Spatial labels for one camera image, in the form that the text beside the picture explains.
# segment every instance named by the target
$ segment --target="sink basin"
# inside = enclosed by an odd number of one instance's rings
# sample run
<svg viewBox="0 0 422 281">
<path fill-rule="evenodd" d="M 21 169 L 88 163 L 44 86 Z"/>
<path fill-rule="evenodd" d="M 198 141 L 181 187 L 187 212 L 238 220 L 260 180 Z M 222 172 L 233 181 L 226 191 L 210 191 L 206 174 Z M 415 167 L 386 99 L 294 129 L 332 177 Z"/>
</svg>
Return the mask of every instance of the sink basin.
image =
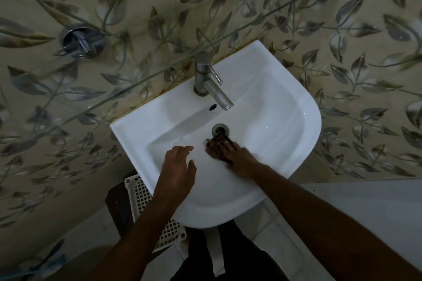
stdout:
<svg viewBox="0 0 422 281">
<path fill-rule="evenodd" d="M 151 193 L 166 151 L 191 145 L 197 166 L 195 185 L 173 218 L 188 227 L 227 222 L 266 198 L 253 182 L 232 174 L 211 159 L 205 140 L 216 124 L 256 158 L 288 178 L 312 151 L 321 115 L 311 95 L 259 42 L 214 65 L 221 89 L 234 103 L 227 111 L 209 95 L 193 92 L 194 78 L 111 124 L 111 128 Z"/>
</svg>

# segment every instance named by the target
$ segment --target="white plastic crate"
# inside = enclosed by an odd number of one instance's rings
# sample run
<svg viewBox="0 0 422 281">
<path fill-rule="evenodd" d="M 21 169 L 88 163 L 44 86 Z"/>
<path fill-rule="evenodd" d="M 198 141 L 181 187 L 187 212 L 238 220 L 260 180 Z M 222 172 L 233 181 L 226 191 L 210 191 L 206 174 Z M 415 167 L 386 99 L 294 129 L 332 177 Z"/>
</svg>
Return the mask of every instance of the white plastic crate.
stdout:
<svg viewBox="0 0 422 281">
<path fill-rule="evenodd" d="M 151 201 L 152 195 L 149 193 L 145 183 L 139 174 L 128 177 L 124 180 L 124 185 L 129 194 L 130 208 L 132 209 L 133 220 L 136 221 L 146 204 Z M 186 230 L 184 225 L 171 219 L 161 233 L 153 252 L 171 246 L 176 242 L 186 239 Z"/>
</svg>

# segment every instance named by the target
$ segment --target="sink drain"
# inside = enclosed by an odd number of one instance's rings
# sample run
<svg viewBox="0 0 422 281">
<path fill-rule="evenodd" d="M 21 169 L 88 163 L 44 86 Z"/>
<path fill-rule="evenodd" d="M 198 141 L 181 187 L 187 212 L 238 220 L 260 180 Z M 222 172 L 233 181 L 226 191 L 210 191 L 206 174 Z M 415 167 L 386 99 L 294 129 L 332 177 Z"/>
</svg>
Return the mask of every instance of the sink drain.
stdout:
<svg viewBox="0 0 422 281">
<path fill-rule="evenodd" d="M 228 136 L 230 131 L 228 126 L 222 123 L 218 123 L 212 128 L 211 133 L 213 137 L 222 133 L 225 133 Z"/>
</svg>

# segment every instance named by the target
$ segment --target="person's left arm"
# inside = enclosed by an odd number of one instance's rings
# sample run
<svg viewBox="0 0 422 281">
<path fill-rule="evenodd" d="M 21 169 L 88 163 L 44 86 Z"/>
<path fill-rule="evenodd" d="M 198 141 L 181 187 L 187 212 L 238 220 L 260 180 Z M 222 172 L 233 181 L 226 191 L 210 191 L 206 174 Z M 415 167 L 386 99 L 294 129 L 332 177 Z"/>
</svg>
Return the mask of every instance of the person's left arm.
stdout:
<svg viewBox="0 0 422 281">
<path fill-rule="evenodd" d="M 186 165 L 192 146 L 167 151 L 152 200 L 130 232 L 111 249 L 88 281 L 139 281 L 152 250 L 167 222 L 187 197 L 195 182 L 193 160 Z"/>
</svg>

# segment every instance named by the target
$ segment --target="chrome faucet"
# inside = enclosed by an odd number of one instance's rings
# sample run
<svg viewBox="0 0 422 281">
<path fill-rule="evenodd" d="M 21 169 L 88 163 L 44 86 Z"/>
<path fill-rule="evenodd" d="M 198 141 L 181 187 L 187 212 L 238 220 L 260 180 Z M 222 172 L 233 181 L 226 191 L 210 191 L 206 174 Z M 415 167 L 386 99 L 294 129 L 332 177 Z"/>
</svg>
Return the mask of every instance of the chrome faucet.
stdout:
<svg viewBox="0 0 422 281">
<path fill-rule="evenodd" d="M 211 75 L 213 75 L 220 85 L 223 84 L 212 67 L 212 58 L 213 55 L 209 52 L 200 52 L 195 56 L 195 86 L 193 91 L 201 97 L 205 97 L 209 93 L 221 108 L 228 110 L 234 106 L 234 103 L 211 79 Z"/>
</svg>

